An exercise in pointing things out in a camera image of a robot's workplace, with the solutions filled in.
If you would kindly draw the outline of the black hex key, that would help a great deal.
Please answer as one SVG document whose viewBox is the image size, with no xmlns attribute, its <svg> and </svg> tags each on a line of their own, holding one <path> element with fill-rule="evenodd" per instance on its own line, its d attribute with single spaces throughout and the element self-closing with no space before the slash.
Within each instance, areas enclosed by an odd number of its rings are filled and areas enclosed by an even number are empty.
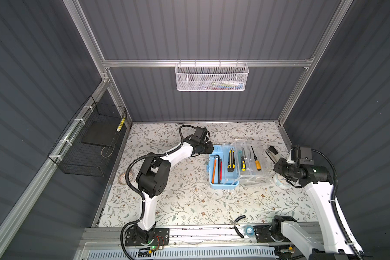
<svg viewBox="0 0 390 260">
<path fill-rule="evenodd" d="M 218 175 L 219 175 L 219 159 L 221 158 L 219 155 L 215 154 L 215 155 L 212 155 L 212 159 L 214 161 L 214 157 L 217 157 L 217 167 L 216 167 L 216 173 L 215 173 L 215 180 L 214 180 L 214 184 L 215 185 L 220 185 L 218 184 Z"/>
</svg>

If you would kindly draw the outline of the orange handled screwdriver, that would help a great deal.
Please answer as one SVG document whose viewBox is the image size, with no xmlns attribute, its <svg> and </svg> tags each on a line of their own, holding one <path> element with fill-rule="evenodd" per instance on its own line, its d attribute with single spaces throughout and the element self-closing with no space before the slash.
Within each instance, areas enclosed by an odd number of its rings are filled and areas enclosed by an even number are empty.
<svg viewBox="0 0 390 260">
<path fill-rule="evenodd" d="M 255 154 L 254 148 L 252 146 L 251 146 L 251 151 L 253 153 L 253 159 L 254 159 L 254 162 L 255 162 L 256 170 L 257 171 L 262 171 L 261 163 L 260 163 L 257 155 Z"/>
</svg>

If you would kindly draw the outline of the light blue plastic toolbox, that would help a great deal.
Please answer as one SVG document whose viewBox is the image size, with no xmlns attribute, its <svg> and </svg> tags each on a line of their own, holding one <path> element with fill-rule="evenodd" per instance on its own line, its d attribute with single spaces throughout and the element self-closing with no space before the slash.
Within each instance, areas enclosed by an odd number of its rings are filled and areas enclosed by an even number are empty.
<svg viewBox="0 0 390 260">
<path fill-rule="evenodd" d="M 262 171 L 257 171 L 255 162 L 249 159 L 249 149 L 253 147 L 257 155 Z M 241 147 L 244 147 L 246 171 L 241 171 Z M 270 173 L 265 159 L 264 142 L 259 140 L 242 140 L 237 139 L 231 144 L 214 145 L 214 151 L 209 155 L 209 162 L 207 164 L 207 173 L 209 174 L 209 184 L 215 190 L 233 190 L 237 186 L 245 187 L 260 186 L 270 183 Z M 233 149 L 235 152 L 235 170 L 232 173 L 227 171 L 229 150 Z M 211 175 L 213 168 L 212 155 L 219 155 L 223 161 L 222 183 L 221 185 L 211 184 Z"/>
</svg>

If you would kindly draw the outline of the yellow black screwdriver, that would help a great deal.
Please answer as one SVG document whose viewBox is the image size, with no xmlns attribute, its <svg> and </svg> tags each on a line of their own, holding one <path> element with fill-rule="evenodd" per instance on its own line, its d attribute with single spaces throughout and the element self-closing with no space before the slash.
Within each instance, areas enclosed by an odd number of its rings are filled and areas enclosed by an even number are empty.
<svg viewBox="0 0 390 260">
<path fill-rule="evenodd" d="M 244 147 L 241 147 L 241 156 L 240 156 L 240 167 L 241 167 L 241 171 L 246 171 L 247 167 L 246 167 L 246 162 L 245 162 L 245 151 L 244 151 Z"/>
</svg>

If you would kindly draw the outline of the red handled hex key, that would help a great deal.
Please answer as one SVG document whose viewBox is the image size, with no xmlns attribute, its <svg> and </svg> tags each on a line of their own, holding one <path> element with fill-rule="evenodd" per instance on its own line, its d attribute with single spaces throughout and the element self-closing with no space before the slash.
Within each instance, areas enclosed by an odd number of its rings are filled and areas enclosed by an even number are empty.
<svg viewBox="0 0 390 260">
<path fill-rule="evenodd" d="M 218 175 L 218 184 L 222 183 L 222 171 L 223 171 L 223 161 L 222 158 L 219 159 L 219 175 Z"/>
</svg>

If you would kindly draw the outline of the thin orange precision screwdriver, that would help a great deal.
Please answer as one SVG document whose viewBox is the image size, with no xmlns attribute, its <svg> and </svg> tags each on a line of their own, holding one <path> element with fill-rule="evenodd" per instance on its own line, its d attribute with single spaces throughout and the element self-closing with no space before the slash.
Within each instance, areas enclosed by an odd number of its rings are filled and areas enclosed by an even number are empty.
<svg viewBox="0 0 390 260">
<path fill-rule="evenodd" d="M 214 157 L 211 184 L 214 184 L 215 182 L 216 167 L 217 167 L 217 157 Z"/>
</svg>

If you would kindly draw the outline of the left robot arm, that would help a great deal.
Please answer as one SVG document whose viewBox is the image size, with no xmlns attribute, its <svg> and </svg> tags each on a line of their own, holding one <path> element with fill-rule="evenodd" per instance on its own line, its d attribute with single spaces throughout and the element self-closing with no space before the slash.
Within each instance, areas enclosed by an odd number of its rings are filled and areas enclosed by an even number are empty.
<svg viewBox="0 0 390 260">
<path fill-rule="evenodd" d="M 157 198 L 167 186 L 172 167 L 189 157 L 213 152 L 207 128 L 183 125 L 178 132 L 180 143 L 177 146 L 164 153 L 149 153 L 142 157 L 144 161 L 136 178 L 139 193 L 143 195 L 142 214 L 137 227 L 145 233 L 156 226 Z"/>
</svg>

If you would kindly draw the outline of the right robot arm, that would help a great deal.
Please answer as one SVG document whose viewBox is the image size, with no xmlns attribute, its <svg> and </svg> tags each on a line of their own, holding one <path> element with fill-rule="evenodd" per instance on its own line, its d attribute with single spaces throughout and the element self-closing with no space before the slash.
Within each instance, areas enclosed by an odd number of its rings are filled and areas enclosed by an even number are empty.
<svg viewBox="0 0 390 260">
<path fill-rule="evenodd" d="M 266 154 L 274 163 L 273 170 L 286 182 L 304 189 L 309 196 L 322 232 L 322 242 L 307 233 L 293 217 L 275 216 L 269 229 L 273 240 L 289 240 L 308 260 L 361 260 L 364 251 L 351 232 L 336 193 L 339 182 L 334 166 L 327 169 L 315 165 L 310 147 L 292 146 L 290 159 L 281 157 L 274 147 Z"/>
</svg>

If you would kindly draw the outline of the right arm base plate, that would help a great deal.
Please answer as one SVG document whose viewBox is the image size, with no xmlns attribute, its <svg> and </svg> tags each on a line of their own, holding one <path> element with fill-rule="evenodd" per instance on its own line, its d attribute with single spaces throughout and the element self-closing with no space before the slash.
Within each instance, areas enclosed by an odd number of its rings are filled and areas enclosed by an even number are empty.
<svg viewBox="0 0 390 260">
<path fill-rule="evenodd" d="M 291 243 L 291 241 L 281 233 L 272 232 L 272 226 L 270 224 L 255 225 L 253 226 L 253 230 L 258 243 Z"/>
</svg>

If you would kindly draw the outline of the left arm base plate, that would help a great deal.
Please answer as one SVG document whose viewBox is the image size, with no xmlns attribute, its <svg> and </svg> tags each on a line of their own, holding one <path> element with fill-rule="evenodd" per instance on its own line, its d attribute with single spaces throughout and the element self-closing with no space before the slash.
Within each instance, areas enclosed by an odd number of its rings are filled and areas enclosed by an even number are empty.
<svg viewBox="0 0 390 260">
<path fill-rule="evenodd" d="M 145 231 L 133 226 L 125 233 L 124 245 L 126 247 L 168 245 L 170 237 L 169 228 L 152 228 Z"/>
</svg>

